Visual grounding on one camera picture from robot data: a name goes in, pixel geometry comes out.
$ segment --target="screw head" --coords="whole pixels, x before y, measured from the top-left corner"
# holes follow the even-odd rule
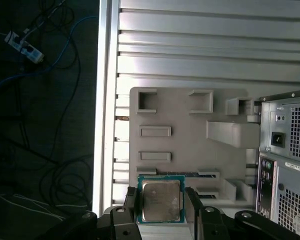
[[[279,183],[279,184],[278,184],[278,189],[279,189],[280,191],[283,191],[283,190],[285,190],[285,186],[284,186],[282,183]]]
[[[208,213],[212,213],[212,212],[215,211],[212,207],[206,207],[205,210],[206,210]]]
[[[89,212],[87,212],[87,213],[82,215],[82,218],[83,219],[88,219],[88,218],[90,218],[90,216],[91,216],[91,214]]]
[[[116,209],[118,213],[123,213],[126,209],[124,207],[119,207]]]
[[[251,218],[251,217],[252,217],[251,214],[248,213],[248,212],[243,212],[241,215],[242,215],[244,218]]]

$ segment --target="dark floor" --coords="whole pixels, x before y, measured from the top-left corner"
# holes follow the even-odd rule
[[[46,0],[50,5],[53,0]],[[99,12],[99,3],[95,0],[75,1],[67,0],[66,5],[73,9],[75,19],[71,26],[87,16],[96,16]],[[0,0],[0,32],[8,34],[11,29],[15,32],[22,32],[29,23],[40,13],[38,1],[33,0]],[[80,23],[74,31],[73,39],[76,43],[80,61],[81,75],[77,91],[71,102],[59,129],[55,150],[52,160],[57,165],[65,166],[64,163],[80,156],[92,155],[94,149],[94,121],[95,121],[95,97],[96,97],[96,69],[97,69],[97,37],[98,19],[92,18]],[[15,75],[25,65],[23,59],[12,47],[4,43],[5,36],[0,35],[0,81],[9,76]],[[53,62],[63,49],[67,38],[59,31],[46,33],[40,37],[35,32],[27,41],[38,46],[42,41],[41,51],[49,62]],[[74,57],[74,50],[69,46],[64,57],[58,63],[59,66],[66,66]],[[43,63],[40,69],[46,69],[47,63]],[[24,119],[26,132],[29,139],[29,146],[46,157],[52,151],[55,131],[60,117],[74,91],[78,76],[78,61],[70,69],[53,69],[49,73],[39,76],[24,77],[19,81],[21,92],[21,111]],[[18,115],[15,84],[7,87],[7,90],[0,92],[0,116]],[[0,134],[23,145],[23,138],[20,130],[19,120],[0,120]],[[20,199],[12,194],[21,194],[27,198],[44,201],[39,193],[39,183],[44,173],[49,169],[55,169],[56,164],[46,163],[46,160],[22,150],[15,144],[9,143],[0,137],[0,194],[7,200],[28,207],[36,211],[45,210],[32,202]],[[63,176],[57,178],[72,192],[80,196],[83,189],[86,198],[80,198],[62,193],[52,192],[54,203],[72,203],[74,205],[86,205],[92,198],[92,183],[89,179],[90,169],[93,167],[93,157],[87,157],[84,162],[78,160],[69,164],[62,172]],[[42,181],[42,192],[48,200],[49,187],[52,176]],[[53,214],[66,216],[68,213],[84,211],[85,207],[61,207],[67,213],[61,212],[53,207],[48,208]],[[5,202],[0,198],[0,239],[18,240],[33,239],[39,233],[60,222],[59,219],[39,212],[24,209],[12,203]]]

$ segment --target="white connector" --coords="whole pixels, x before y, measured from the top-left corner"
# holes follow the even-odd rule
[[[20,52],[21,48],[23,47],[23,49],[21,50],[21,54],[26,55],[26,57],[33,63],[37,64],[42,62],[45,55],[42,52],[40,52],[38,49],[36,49],[34,46],[29,44],[27,41],[20,41],[20,44],[16,43],[15,38],[17,37],[19,36],[15,32],[9,32],[8,35],[5,37],[4,41],[9,45],[11,45],[18,52]],[[28,51],[25,47],[31,47],[33,50]]]

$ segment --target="metal frame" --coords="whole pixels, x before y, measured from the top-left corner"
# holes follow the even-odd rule
[[[93,211],[124,199],[114,158],[128,165],[129,129],[115,116],[129,116],[132,87],[300,90],[300,1],[260,1],[100,0]]]

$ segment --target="black mechanical arm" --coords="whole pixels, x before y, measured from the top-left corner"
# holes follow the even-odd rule
[[[69,217],[36,240],[142,240],[137,225],[140,202],[128,187],[123,206],[108,208],[101,217],[86,211]],[[185,219],[194,240],[300,240],[300,236],[253,212],[234,218],[212,206],[203,206],[197,193],[185,188]]]

